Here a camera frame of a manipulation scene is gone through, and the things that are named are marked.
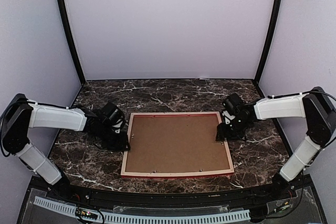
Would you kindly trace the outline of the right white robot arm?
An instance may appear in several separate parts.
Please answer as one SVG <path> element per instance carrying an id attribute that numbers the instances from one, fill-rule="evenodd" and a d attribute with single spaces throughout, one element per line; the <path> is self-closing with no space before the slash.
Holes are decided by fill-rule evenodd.
<path id="1" fill-rule="evenodd" d="M 311 166 L 320 152 L 335 141 L 335 97 L 321 87 L 269 95 L 250 102 L 233 93 L 222 105 L 224 120 L 217 126 L 218 142 L 243 140 L 254 123 L 270 119 L 279 121 L 285 136 L 301 137 L 290 142 L 293 153 L 272 178 L 268 195 L 273 200 L 286 194 L 288 183 Z"/>

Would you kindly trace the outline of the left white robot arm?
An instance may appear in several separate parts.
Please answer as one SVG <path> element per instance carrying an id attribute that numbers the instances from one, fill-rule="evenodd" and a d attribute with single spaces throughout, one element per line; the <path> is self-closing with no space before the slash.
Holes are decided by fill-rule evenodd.
<path id="1" fill-rule="evenodd" d="M 48 158 L 42 149 L 41 133 L 56 134 L 60 130 L 83 132 L 101 141 L 112 152 L 130 150 L 127 133 L 123 131 L 125 115 L 108 102 L 91 110 L 81 105 L 59 106 L 28 99 L 16 94 L 1 115 L 1 151 L 4 156 L 18 157 L 30 170 L 53 186 L 63 201 L 74 197 L 67 176 Z"/>

